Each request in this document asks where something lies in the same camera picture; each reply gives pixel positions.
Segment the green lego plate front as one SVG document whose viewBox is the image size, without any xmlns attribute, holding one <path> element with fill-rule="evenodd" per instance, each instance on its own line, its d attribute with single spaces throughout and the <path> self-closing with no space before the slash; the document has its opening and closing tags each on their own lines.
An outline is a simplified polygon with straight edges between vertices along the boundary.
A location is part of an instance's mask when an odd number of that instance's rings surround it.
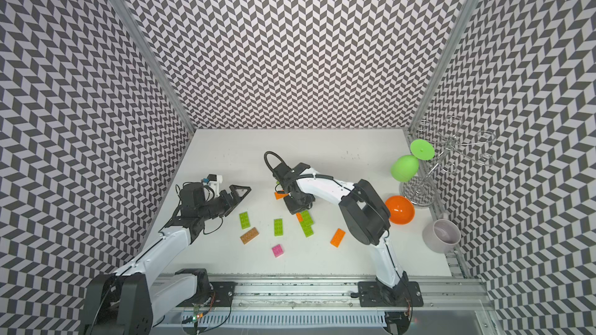
<svg viewBox="0 0 596 335">
<path fill-rule="evenodd" d="M 302 225 L 302 231 L 304 232 L 305 237 L 311 237 L 314 235 L 314 231 L 311 225 Z"/>
</svg>

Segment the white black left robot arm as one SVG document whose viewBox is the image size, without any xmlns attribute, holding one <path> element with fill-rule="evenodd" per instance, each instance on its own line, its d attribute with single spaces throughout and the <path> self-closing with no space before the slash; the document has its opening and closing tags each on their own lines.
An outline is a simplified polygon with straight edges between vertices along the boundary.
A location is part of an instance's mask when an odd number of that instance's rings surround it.
<svg viewBox="0 0 596 335">
<path fill-rule="evenodd" d="M 223 219 L 251 192 L 248 186 L 219 188 L 216 176 L 176 189 L 178 204 L 158 239 L 110 274 L 96 276 L 85 291 L 81 334 L 148 334 L 174 308 L 189 304 L 212 309 L 219 288 L 205 269 L 177 271 L 155 286 L 173 259 L 192 245 L 208 220 Z"/>
</svg>

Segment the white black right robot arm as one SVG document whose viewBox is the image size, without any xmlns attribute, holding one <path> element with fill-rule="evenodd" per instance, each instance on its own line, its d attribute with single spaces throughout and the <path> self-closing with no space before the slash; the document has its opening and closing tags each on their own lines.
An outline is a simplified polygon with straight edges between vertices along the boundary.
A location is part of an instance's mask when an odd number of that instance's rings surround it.
<svg viewBox="0 0 596 335">
<path fill-rule="evenodd" d="M 371 257 L 380 285 L 400 293 L 408 284 L 408 274 L 398 263 L 390 245 L 391 213 L 372 185 L 340 181 L 300 163 L 289 167 L 281 162 L 268 166 L 284 194 L 291 214 L 309 210 L 317 198 L 338 206 L 345 224 L 356 240 L 371 247 Z"/>
</svg>

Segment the green lego plate under arm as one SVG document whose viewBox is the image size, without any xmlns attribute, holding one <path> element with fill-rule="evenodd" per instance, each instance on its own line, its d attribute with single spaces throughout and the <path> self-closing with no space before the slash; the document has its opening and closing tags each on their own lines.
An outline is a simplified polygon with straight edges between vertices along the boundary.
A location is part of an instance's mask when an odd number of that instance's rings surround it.
<svg viewBox="0 0 596 335">
<path fill-rule="evenodd" d="M 251 227 L 251 222 L 250 222 L 250 218 L 248 215 L 248 212 L 242 212 L 239 214 L 239 220 L 240 220 L 240 224 L 241 224 L 241 228 L 243 230 L 247 230 Z"/>
</svg>

